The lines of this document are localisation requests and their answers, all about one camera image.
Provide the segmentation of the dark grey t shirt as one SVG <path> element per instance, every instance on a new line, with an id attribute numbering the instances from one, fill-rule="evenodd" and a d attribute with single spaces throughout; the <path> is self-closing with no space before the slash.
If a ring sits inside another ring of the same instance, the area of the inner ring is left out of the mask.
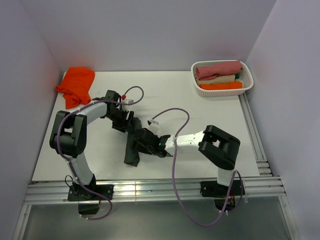
<path id="1" fill-rule="evenodd" d="M 133 132 L 127 133 L 127 139 L 126 139 L 126 147 L 125 147 L 125 155 L 124 155 L 124 163 L 126 165 L 137 167 L 140 162 L 139 152 L 133 147 L 134 144 L 134 138 L 135 138 L 135 132 L 139 129 L 141 129 L 141 121 L 134 117 L 132 120 L 133 124 Z"/>

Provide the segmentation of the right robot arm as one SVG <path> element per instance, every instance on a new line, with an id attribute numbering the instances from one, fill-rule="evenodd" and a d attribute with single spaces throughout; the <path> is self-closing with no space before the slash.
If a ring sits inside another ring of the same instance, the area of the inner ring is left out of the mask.
<path id="1" fill-rule="evenodd" d="M 234 188 L 231 178 L 241 142 L 214 125 L 208 125 L 205 130 L 194 134 L 180 136 L 157 136 L 149 129 L 141 128 L 128 143 L 138 153 L 160 158 L 172 157 L 174 154 L 201 153 L 217 167 L 217 180 L 201 185 L 204 197 L 225 198 Z"/>

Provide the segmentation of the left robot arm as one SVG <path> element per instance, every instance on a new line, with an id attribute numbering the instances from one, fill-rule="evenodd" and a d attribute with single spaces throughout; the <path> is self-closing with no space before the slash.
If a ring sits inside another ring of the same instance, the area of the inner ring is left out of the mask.
<path id="1" fill-rule="evenodd" d="M 112 128 L 127 134 L 124 163 L 136 167 L 140 161 L 132 141 L 141 122 L 129 110 L 135 101 L 126 95 L 108 90 L 101 98 L 94 98 L 89 104 L 73 112 L 59 111 L 54 120 L 49 146 L 66 161 L 71 175 L 68 199 L 71 201 L 111 200 L 113 186 L 97 185 L 90 170 L 84 151 L 87 145 L 87 126 L 97 119 L 107 118 Z"/>

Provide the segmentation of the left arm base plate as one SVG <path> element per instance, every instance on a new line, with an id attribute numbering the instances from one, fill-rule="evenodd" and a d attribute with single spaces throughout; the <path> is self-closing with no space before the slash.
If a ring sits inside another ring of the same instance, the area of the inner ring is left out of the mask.
<path id="1" fill-rule="evenodd" d="M 91 190 L 111 200 L 114 193 L 114 186 L 112 184 L 95 185 Z M 102 200 L 102 197 L 83 189 L 80 185 L 75 183 L 69 188 L 67 197 L 68 202 L 78 203 L 79 214 L 89 216 L 98 213 Z"/>

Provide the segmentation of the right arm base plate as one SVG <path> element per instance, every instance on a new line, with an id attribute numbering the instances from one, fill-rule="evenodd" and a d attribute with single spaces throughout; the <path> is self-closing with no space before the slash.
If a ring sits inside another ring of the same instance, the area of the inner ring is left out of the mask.
<path id="1" fill-rule="evenodd" d="M 222 211 L 229 187 L 218 184 L 216 180 L 201 181 L 200 187 L 200 194 L 202 197 L 213 198 L 215 207 L 219 211 Z M 234 180 L 224 212 L 232 212 L 237 207 L 237 203 L 240 202 L 241 197 L 244 197 L 245 194 L 243 182 L 238 179 Z"/>

